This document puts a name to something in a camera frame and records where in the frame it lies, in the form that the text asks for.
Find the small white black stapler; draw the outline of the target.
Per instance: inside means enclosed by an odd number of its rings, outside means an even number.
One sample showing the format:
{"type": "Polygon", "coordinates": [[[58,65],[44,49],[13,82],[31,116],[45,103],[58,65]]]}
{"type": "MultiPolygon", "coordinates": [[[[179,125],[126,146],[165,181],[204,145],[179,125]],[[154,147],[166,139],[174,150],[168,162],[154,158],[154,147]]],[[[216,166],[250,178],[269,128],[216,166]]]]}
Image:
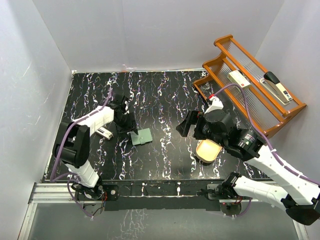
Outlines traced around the small white black stapler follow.
{"type": "Polygon", "coordinates": [[[113,133],[104,127],[100,127],[95,132],[107,140],[110,140],[113,137],[113,133]]]}

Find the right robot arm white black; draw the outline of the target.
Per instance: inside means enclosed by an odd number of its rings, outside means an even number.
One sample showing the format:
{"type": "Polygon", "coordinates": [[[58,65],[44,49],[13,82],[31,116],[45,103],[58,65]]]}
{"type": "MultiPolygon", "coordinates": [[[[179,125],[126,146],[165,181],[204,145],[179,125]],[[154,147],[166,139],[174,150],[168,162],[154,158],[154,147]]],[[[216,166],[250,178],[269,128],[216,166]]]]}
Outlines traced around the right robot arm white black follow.
{"type": "Polygon", "coordinates": [[[232,117],[222,109],[208,113],[189,111],[176,130],[182,137],[187,137],[192,125],[195,126],[195,139],[213,141],[231,156],[260,169],[277,183],[269,185],[232,172],[221,185],[206,190],[208,195],[257,199],[280,208],[293,220],[306,226],[319,220],[320,186],[307,181],[304,175],[293,173],[254,131],[237,128],[232,117]]]}

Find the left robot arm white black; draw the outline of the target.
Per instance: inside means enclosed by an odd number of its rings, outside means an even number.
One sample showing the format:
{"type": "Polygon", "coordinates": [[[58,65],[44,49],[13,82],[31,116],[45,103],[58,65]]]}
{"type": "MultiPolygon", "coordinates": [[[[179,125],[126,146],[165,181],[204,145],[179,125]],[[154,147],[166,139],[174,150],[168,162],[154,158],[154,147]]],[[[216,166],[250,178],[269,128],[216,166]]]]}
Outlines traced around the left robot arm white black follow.
{"type": "Polygon", "coordinates": [[[72,184],[75,191],[92,200],[101,199],[104,195],[102,179],[89,161],[90,138],[109,123],[115,123],[118,134],[138,133],[135,115],[126,96],[116,94],[112,100],[107,97],[103,105],[86,115],[69,123],[61,122],[52,149],[55,163],[50,181],[59,179],[55,173],[58,163],[62,162],[75,181],[72,184]]]}

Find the white staples box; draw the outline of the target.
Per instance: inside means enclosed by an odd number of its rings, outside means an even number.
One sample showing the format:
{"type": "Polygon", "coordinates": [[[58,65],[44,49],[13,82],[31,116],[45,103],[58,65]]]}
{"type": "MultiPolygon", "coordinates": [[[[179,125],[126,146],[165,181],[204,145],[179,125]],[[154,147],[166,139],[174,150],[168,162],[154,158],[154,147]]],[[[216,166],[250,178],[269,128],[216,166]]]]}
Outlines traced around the white staples box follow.
{"type": "Polygon", "coordinates": [[[231,83],[238,84],[242,89],[248,89],[251,86],[249,80],[247,80],[241,71],[233,70],[227,74],[227,78],[231,83]]]}

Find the white black stapler on rack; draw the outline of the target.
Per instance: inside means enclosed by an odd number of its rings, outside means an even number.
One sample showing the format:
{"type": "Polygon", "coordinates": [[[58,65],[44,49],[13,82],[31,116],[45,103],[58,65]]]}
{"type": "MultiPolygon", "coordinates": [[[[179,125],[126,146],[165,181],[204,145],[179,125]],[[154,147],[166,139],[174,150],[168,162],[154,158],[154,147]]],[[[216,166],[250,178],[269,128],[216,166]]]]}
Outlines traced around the white black stapler on rack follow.
{"type": "Polygon", "coordinates": [[[293,100],[289,91],[283,86],[273,72],[267,71],[259,82],[283,105],[288,105],[293,100]]]}

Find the green card holder wallet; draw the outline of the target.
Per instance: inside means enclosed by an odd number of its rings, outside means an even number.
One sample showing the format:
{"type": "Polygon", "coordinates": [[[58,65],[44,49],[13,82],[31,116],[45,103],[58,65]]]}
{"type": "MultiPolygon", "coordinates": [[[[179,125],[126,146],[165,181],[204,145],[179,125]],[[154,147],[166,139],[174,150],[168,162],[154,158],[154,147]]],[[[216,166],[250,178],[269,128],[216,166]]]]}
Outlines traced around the green card holder wallet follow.
{"type": "Polygon", "coordinates": [[[130,132],[131,142],[134,146],[144,145],[153,141],[150,128],[140,129],[135,133],[134,131],[130,132]]]}

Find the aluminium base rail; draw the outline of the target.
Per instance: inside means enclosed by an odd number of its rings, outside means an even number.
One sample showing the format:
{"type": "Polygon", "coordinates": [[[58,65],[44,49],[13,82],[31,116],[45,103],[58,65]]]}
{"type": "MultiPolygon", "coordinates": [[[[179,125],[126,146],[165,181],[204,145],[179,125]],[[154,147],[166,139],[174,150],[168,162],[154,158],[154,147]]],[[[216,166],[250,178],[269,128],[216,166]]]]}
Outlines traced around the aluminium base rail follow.
{"type": "Polygon", "coordinates": [[[307,240],[304,225],[284,211],[243,199],[227,211],[225,197],[197,191],[205,180],[118,181],[118,199],[74,203],[64,183],[32,192],[29,240],[307,240]]]}

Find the beige oval tray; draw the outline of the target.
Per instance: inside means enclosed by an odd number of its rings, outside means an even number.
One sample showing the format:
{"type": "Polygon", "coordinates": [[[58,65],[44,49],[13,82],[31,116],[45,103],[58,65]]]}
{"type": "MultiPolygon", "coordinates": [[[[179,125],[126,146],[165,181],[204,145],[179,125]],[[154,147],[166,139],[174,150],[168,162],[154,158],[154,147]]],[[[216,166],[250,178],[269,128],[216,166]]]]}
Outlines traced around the beige oval tray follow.
{"type": "Polygon", "coordinates": [[[195,149],[195,156],[201,162],[205,164],[211,164],[215,161],[221,150],[222,146],[213,142],[212,140],[199,140],[195,149]]]}

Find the orange wooden shelf rack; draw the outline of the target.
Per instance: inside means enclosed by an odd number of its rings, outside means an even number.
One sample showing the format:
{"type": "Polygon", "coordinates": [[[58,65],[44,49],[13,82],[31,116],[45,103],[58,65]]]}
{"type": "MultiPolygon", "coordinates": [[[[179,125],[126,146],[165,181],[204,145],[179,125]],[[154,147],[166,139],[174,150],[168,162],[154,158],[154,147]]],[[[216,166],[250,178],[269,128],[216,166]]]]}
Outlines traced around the orange wooden shelf rack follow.
{"type": "Polygon", "coordinates": [[[216,83],[219,87],[231,84],[228,73],[239,70],[249,80],[251,86],[244,90],[243,97],[240,90],[231,86],[224,92],[232,103],[247,117],[247,110],[254,124],[267,138],[272,138],[290,120],[300,113],[307,105],[299,100],[292,92],[292,101],[283,105],[260,83],[267,70],[255,59],[235,38],[229,34],[214,41],[214,46],[219,48],[219,55],[203,63],[207,76],[194,81],[193,86],[199,94],[208,100],[210,94],[204,91],[205,86],[216,83]]]}

